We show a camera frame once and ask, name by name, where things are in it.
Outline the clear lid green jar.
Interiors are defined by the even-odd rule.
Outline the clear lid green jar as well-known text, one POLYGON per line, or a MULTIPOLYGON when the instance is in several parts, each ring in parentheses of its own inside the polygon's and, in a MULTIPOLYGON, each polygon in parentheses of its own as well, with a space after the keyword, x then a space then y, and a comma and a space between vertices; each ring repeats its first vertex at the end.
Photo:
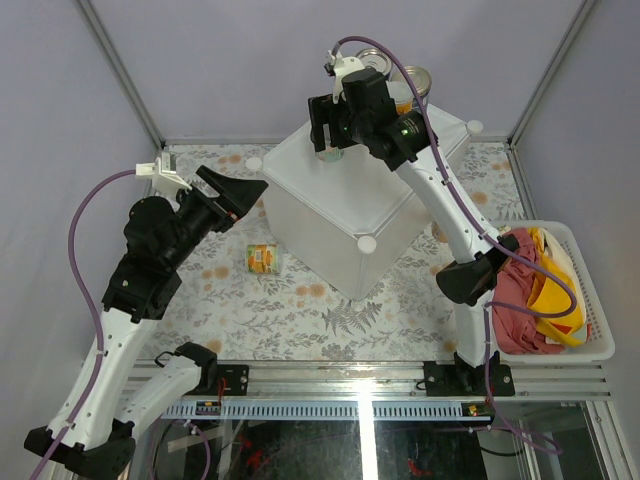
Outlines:
POLYGON ((326 163, 335 163, 343 157, 343 150, 331 145, 331 133, 328 124, 323 126, 323 140, 325 148, 318 151, 316 156, 326 163))

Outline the blue soup can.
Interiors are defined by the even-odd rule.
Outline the blue soup can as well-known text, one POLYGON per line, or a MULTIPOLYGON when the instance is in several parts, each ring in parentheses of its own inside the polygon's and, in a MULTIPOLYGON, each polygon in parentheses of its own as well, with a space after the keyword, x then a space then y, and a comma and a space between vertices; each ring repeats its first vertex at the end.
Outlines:
POLYGON ((370 67, 388 77, 393 69, 390 58, 375 47, 360 50, 355 57, 361 61, 364 67, 370 67))
MULTIPOLYGON (((421 102, 426 108, 429 103, 429 95, 432 87, 432 77, 430 73, 425 68, 419 66, 406 66, 404 68, 413 81, 421 102)), ((399 70, 396 70, 391 75, 391 80, 405 82, 405 79, 399 70)), ((418 102, 415 98, 413 99, 412 108, 413 110, 419 109, 418 102)))

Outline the white lid yellow jar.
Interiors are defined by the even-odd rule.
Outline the white lid yellow jar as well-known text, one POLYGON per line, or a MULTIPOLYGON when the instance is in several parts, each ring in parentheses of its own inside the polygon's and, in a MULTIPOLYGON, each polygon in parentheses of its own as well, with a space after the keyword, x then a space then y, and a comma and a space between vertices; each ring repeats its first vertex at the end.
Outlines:
POLYGON ((440 243, 448 242, 447 236, 445 235, 443 230, 440 228, 440 226, 436 222, 433 222, 431 224, 431 233, 434 239, 437 240, 438 242, 440 243))

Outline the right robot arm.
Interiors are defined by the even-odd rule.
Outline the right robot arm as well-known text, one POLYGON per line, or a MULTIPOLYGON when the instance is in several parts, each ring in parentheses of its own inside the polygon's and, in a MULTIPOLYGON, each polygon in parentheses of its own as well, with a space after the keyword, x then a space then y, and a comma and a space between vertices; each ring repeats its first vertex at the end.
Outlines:
POLYGON ((308 101, 314 149, 366 147, 431 212, 454 258, 436 282, 454 305, 457 356, 465 362, 456 369, 456 382, 463 392, 478 394, 492 380, 486 365, 495 350, 489 304, 498 274, 518 242, 511 234, 499 234, 462 189, 425 109, 398 114, 384 76, 371 67, 331 75, 333 92, 308 101))

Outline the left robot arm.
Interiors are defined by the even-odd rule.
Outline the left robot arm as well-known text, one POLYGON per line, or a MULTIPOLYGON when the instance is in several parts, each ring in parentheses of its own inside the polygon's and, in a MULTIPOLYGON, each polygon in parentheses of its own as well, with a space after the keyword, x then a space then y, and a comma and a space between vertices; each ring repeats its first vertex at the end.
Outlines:
POLYGON ((126 252, 101 302, 91 299, 82 279, 76 281, 89 306, 95 339, 56 416, 27 434, 25 449, 40 458, 33 478, 53 461, 87 479, 115 479, 134 456, 140 436, 169 406, 185 394, 204 395, 221 385, 216 353, 186 342, 128 402, 120 401, 142 347, 181 285, 181 265, 209 233, 224 233, 245 217, 268 184, 201 166, 196 174, 213 189, 209 197, 150 164, 130 173, 152 177, 160 193, 131 207, 124 227, 126 252))

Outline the white cube counter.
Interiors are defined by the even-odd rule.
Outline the white cube counter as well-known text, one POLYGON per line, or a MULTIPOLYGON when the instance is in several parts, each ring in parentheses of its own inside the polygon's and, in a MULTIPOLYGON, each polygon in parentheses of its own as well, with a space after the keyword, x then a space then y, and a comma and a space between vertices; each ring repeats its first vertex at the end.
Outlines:
POLYGON ((413 190, 362 145, 321 161, 304 124, 264 156, 273 237, 351 300, 366 297, 428 223, 413 190))

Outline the yellow cloth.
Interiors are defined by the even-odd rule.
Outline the yellow cloth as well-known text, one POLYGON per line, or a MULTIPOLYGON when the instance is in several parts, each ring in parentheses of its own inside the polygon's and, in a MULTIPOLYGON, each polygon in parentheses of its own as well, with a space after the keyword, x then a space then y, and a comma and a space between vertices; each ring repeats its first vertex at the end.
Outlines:
MULTIPOLYGON (((540 227, 528 229, 539 256, 537 264, 558 277, 571 289, 577 300, 577 306, 571 314, 557 319, 538 317, 536 328, 546 337, 547 344, 571 348, 581 346, 588 340, 590 334, 581 286, 576 289, 572 280, 547 256, 540 229, 540 227)), ((561 286, 549 277, 539 272, 535 273, 532 292, 527 303, 530 310, 537 313, 557 313, 567 310, 570 305, 571 300, 561 286)))

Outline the white plastic basket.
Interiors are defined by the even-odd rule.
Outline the white plastic basket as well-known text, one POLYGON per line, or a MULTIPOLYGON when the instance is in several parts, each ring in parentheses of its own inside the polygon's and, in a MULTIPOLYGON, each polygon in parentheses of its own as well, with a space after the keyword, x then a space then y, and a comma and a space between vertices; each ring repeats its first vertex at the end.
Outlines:
MULTIPOLYGON (((518 254, 536 264, 539 256, 528 229, 547 229, 559 241, 574 264, 585 300, 590 334, 583 345, 574 348, 547 344, 546 337, 536 328, 539 313, 532 316, 496 307, 492 313, 492 330, 501 354, 510 362, 548 365, 591 363, 609 359, 615 350, 613 337, 571 230, 566 225, 553 221, 512 221, 509 227, 522 245, 518 254)), ((535 273, 519 262, 508 264, 499 274, 494 300, 528 308, 535 273)))

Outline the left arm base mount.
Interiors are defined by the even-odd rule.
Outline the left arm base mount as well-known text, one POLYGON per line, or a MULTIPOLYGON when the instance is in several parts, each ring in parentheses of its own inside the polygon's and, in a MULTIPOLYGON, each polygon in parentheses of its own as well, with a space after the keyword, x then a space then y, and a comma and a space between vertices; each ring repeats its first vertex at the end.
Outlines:
POLYGON ((187 395, 213 395, 215 397, 246 396, 250 367, 243 364, 222 364, 206 367, 196 387, 187 395))

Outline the aluminium front rail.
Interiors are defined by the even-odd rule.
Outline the aluminium front rail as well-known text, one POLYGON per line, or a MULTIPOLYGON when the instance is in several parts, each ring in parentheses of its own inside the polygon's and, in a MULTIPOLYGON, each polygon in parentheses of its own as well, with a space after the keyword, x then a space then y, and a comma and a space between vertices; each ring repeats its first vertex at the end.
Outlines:
MULTIPOLYGON (((246 400, 375 400, 425 398, 432 379, 423 363, 249 361, 246 400)), ((509 386, 510 401, 611 401, 613 391, 599 364, 557 367, 512 364, 498 383, 509 386)))

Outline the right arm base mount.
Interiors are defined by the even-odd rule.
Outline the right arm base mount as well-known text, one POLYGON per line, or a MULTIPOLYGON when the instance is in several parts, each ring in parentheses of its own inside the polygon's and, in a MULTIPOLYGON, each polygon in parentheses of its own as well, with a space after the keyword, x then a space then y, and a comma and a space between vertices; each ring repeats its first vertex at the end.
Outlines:
POLYGON ((478 367, 469 366, 457 354, 453 363, 425 361, 423 379, 415 387, 428 397, 486 396, 487 390, 494 397, 515 395, 511 368, 501 361, 499 352, 478 367))

